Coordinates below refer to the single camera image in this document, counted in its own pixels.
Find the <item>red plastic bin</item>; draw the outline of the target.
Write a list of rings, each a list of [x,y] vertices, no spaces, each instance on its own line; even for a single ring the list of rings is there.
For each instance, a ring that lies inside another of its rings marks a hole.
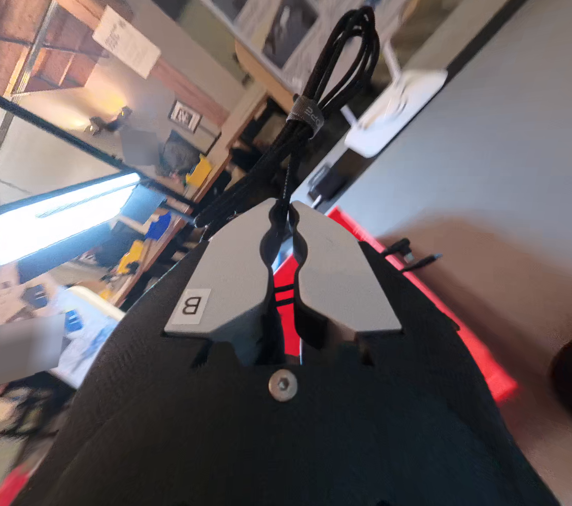
[[[344,227],[357,240],[367,242],[377,252],[384,252],[385,247],[371,234],[364,230],[353,218],[343,212],[339,207],[334,207],[326,214],[327,217]],[[519,391],[518,382],[497,362],[489,348],[421,281],[413,272],[406,272],[405,277],[415,285],[445,316],[456,324],[457,335],[467,347],[472,358],[481,371],[493,399],[498,406],[513,398]],[[297,357],[300,355],[300,337],[297,334],[294,320],[293,290],[286,289],[277,291],[276,298],[279,302],[277,311],[282,321],[286,355]]]

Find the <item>white paper sign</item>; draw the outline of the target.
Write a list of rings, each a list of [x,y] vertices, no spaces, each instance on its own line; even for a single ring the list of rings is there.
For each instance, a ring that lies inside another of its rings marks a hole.
[[[108,5],[92,39],[145,80],[161,56],[159,47]]]

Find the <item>blue plastic object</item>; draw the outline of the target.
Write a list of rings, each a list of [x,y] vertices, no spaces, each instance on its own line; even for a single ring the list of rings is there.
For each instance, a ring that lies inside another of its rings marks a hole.
[[[170,211],[167,211],[165,214],[158,216],[157,219],[152,221],[149,225],[149,228],[145,234],[145,240],[160,240],[168,230],[171,221],[172,215]]]

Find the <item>yellow plastic object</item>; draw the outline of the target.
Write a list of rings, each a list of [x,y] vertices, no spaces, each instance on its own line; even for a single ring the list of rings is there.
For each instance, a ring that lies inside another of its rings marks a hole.
[[[141,258],[145,252],[145,242],[135,240],[131,248],[124,254],[116,268],[118,275],[132,275],[137,273],[141,264]]]
[[[191,172],[185,175],[185,184],[188,187],[200,188],[208,179],[212,165],[204,154],[199,155],[199,162]]]

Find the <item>fluorescent light fixture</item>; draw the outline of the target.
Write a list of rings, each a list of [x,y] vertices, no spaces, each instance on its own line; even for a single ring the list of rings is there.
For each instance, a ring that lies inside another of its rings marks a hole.
[[[138,173],[107,176],[1,206],[1,265],[40,252],[118,216]]]

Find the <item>framed wall picture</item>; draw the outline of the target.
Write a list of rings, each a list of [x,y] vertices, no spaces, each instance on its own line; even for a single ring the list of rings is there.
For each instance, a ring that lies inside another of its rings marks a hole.
[[[194,134],[199,128],[202,118],[202,114],[197,110],[179,100],[174,101],[169,112],[169,120],[171,122],[179,125],[184,130],[187,130],[192,134]]]

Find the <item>black power adapter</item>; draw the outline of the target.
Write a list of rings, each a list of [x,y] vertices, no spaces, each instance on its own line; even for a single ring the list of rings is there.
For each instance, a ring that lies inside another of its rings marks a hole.
[[[337,169],[325,164],[311,177],[308,185],[308,197],[311,207],[316,208],[320,203],[332,199],[346,184],[346,176]]]

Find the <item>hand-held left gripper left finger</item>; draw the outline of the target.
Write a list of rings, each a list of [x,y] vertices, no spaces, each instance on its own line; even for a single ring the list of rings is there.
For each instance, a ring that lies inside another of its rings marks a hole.
[[[228,342],[239,361],[260,358],[280,242],[269,198],[212,236],[164,327],[169,336]]]

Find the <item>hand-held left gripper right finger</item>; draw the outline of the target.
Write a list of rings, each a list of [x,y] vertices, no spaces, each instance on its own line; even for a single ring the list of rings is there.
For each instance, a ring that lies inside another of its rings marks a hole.
[[[400,323],[360,242],[303,202],[290,204],[295,328],[311,347],[400,333]]]

